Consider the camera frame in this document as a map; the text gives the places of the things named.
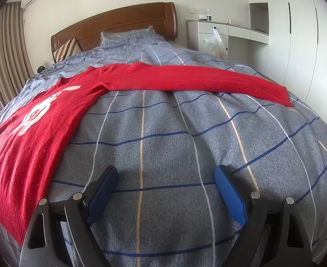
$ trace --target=wooden headboard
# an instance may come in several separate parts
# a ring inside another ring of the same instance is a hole
[[[166,40],[177,38],[177,15],[172,2],[147,3],[110,10],[73,24],[51,37],[54,53],[68,40],[76,37],[82,51],[98,47],[101,32],[125,32],[153,26]]]

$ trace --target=water bottle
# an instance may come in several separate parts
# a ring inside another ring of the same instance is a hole
[[[212,21],[212,16],[210,15],[209,9],[207,9],[207,21]]]

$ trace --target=beige curtain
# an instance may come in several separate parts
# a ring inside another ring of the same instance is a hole
[[[0,110],[33,75],[25,47],[20,2],[7,3],[0,11]]]

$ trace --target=white wardrobe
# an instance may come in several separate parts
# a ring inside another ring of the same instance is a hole
[[[327,3],[248,2],[268,4],[269,43],[263,74],[286,86],[327,124]]]

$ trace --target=bed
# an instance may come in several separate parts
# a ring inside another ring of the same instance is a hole
[[[101,31],[149,26],[156,33],[134,32],[100,45]],[[177,31],[173,3],[124,7],[69,26],[51,37],[52,52],[73,37],[82,52],[29,79],[0,112],[0,123],[59,77],[89,66],[139,61],[262,77],[246,65],[176,46]],[[119,183],[101,220],[92,226],[112,266],[220,266],[240,231],[214,184],[213,171],[224,164],[266,198],[295,199],[313,259],[319,262],[327,250],[327,126],[297,97],[289,97],[293,107],[236,93],[108,92],[82,118],[48,197],[67,199],[83,190],[92,169],[96,179],[114,165]],[[63,233],[78,266],[66,225]],[[264,238],[253,266],[261,259]],[[19,265],[20,252],[0,224],[0,254],[9,266]]]

